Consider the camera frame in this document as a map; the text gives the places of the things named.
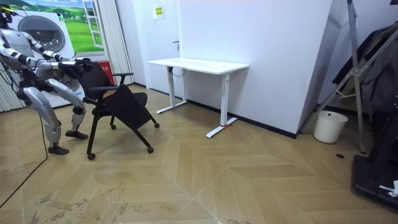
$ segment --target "small sign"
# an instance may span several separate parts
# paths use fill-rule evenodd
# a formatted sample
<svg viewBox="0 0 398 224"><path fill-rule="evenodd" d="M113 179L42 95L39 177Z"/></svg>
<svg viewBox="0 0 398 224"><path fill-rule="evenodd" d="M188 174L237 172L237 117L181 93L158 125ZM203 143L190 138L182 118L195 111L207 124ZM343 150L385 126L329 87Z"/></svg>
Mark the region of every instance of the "small sign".
<svg viewBox="0 0 398 224"><path fill-rule="evenodd" d="M164 18L164 6L160 4L154 4L154 19Z"/></svg>
<svg viewBox="0 0 398 224"><path fill-rule="evenodd" d="M162 7L157 7L156 8L156 16L161 16L161 15L163 15Z"/></svg>

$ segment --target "humanoid robot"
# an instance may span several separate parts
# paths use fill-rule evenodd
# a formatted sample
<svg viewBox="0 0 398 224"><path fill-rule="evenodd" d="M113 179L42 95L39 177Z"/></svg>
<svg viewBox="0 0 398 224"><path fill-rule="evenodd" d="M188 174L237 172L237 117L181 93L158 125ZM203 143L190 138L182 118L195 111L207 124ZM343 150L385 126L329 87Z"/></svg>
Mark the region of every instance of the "humanoid robot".
<svg viewBox="0 0 398 224"><path fill-rule="evenodd" d="M76 75L81 75L85 70L90 70L93 67L92 63L87 58L72 61L52 51L45 50L30 34L9 28L7 23L12 22L12 16L19 15L9 6L0 5L0 62L4 67L4 72L11 79L12 88L18 87L17 97L24 100L26 105L31 106L45 120L45 135L50 141L49 153L67 154L69 150L58 145L61 138L61 122L57 119L48 99L44 97L41 91L58 95L74 105L72 109L72 130L65 134L68 137L78 139L88 137L78 131L85 116L86 108L69 87L53 78L43 80L41 75L55 70L63 70L68 76L76 78ZM35 59L32 50L42 54L44 59ZM19 74L21 78L19 84L13 79L10 70Z"/></svg>

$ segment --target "wooden floor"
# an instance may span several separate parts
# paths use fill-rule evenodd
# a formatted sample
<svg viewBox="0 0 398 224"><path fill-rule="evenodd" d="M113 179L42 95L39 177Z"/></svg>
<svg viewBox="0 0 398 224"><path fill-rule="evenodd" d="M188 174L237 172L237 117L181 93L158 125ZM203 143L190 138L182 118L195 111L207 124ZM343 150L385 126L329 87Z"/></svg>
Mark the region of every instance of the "wooden floor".
<svg viewBox="0 0 398 224"><path fill-rule="evenodd" d="M113 131L103 118L96 159L88 161L88 141L64 136L72 107L59 108L60 145L70 153L50 155L0 210L0 223L398 223L397 215L350 191L355 122L333 145L242 121L207 139L219 114L189 104L156 114L168 96L132 89L147 92L147 107L160 123L159 129L152 123L140 129L155 153L148 154L125 125L117 121ZM87 134L91 109L80 129ZM37 114L29 108L0 114L0 142L4 201L45 158Z"/></svg>

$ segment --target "white curtain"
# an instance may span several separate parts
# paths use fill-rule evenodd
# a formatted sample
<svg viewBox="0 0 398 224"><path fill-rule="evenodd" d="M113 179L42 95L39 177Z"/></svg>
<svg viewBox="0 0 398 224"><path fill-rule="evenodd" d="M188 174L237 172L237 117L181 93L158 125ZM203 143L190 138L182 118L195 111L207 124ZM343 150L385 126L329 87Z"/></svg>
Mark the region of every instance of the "white curtain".
<svg viewBox="0 0 398 224"><path fill-rule="evenodd" d="M4 72L3 66L0 64L0 113L4 111L14 110L25 107L25 103L18 99L14 91L7 83L11 83L6 72Z"/></svg>
<svg viewBox="0 0 398 224"><path fill-rule="evenodd" d="M99 24L104 43L104 51L111 62L113 73L132 72L129 56L124 43L122 28L119 21L115 0L96 0L99 10ZM125 84L132 84L132 76L126 77Z"/></svg>

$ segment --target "green grass picture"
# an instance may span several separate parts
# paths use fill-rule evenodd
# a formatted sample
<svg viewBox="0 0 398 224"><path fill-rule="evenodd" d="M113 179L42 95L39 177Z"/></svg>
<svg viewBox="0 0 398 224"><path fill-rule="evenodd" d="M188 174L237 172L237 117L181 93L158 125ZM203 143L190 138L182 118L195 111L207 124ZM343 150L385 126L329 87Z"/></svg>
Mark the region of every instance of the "green grass picture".
<svg viewBox="0 0 398 224"><path fill-rule="evenodd" d="M29 4L23 0L0 0L0 3L9 4L12 9L61 13L65 19L65 25L67 26L69 38L75 52L97 52L104 50L94 46L93 37L81 2L77 2L75 5L81 5L81 7L41 6L38 3ZM88 14L93 15L92 9L88 9ZM98 30L96 21L91 20L91 25L93 26L93 30ZM96 43L101 45L101 38L98 34L95 34L95 39Z"/></svg>
<svg viewBox="0 0 398 224"><path fill-rule="evenodd" d="M65 19L65 23L75 52L103 51L102 48L94 46L88 23L71 19ZM98 44L101 44L101 38L96 37L96 40Z"/></svg>

